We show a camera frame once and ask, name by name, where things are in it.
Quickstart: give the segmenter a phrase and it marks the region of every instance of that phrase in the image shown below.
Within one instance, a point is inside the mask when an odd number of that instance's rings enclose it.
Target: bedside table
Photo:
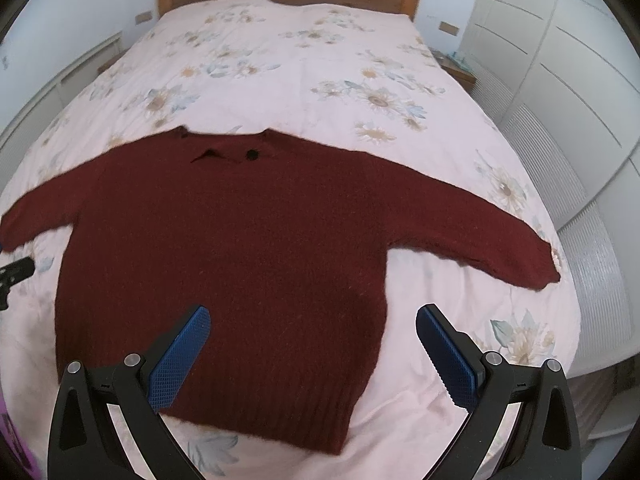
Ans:
[[[106,72],[108,69],[110,69],[113,65],[115,65],[118,60],[120,60],[120,58],[122,56],[124,56],[127,52],[129,51],[129,49],[127,50],[123,50],[121,53],[117,54],[116,56],[112,57],[110,60],[108,60],[106,63],[100,65],[98,67],[98,75],[100,75],[102,72]]]
[[[449,57],[445,56],[438,50],[432,50],[431,53],[433,57],[436,59],[440,67],[453,79],[455,79],[460,86],[464,88],[467,92],[471,92],[476,84],[476,76],[474,76],[468,70],[464,70],[461,68],[456,62],[449,59]]]

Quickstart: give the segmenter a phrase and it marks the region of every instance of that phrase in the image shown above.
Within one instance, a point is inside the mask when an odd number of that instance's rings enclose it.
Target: bed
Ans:
[[[580,311],[558,236],[508,142],[420,38],[411,21],[418,0],[158,4],[158,24],[30,148],[0,196],[0,213],[57,174],[181,124],[207,134],[274,128],[388,158],[495,203],[551,243],[561,273],[559,283],[533,292],[429,253],[391,250],[380,359],[342,454],[165,417],[206,478],[422,478],[466,416],[415,336],[415,313],[426,303],[436,303],[483,351],[516,364],[555,357],[570,369]],[[0,265],[27,255],[36,261],[36,275],[12,289],[10,309],[0,316],[0,379],[14,423],[41,465],[58,386],[53,305],[70,232],[47,232],[0,254]],[[115,408],[112,415],[134,468],[152,478],[122,416]],[[488,458],[514,417],[512,406]]]

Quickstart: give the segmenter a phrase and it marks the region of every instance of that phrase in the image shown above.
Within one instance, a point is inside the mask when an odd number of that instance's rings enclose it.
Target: blue gripper pad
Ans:
[[[439,322],[426,306],[415,320],[418,338],[427,351],[453,403],[472,411],[478,404],[478,377],[452,339],[457,332],[442,316]]]
[[[203,306],[191,316],[149,375],[147,399],[157,413],[174,403],[182,383],[209,337],[211,316]]]

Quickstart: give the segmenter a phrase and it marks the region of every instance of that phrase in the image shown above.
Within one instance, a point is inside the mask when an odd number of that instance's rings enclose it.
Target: sweater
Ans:
[[[273,130],[114,148],[21,197],[0,244],[68,224],[60,377],[142,351],[201,304],[211,336],[165,413],[331,454],[378,360],[388,248],[533,289],[560,279],[548,243],[472,193]]]

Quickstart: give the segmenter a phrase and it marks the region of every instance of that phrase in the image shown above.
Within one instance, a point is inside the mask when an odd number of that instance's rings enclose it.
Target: wall socket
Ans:
[[[457,36],[460,32],[460,29],[458,27],[455,27],[447,22],[440,22],[439,29],[443,32],[446,32],[447,34],[451,34],[452,36]]]
[[[147,12],[142,12],[141,14],[136,16],[136,25],[140,23],[150,22],[154,18],[153,12],[148,10]]]

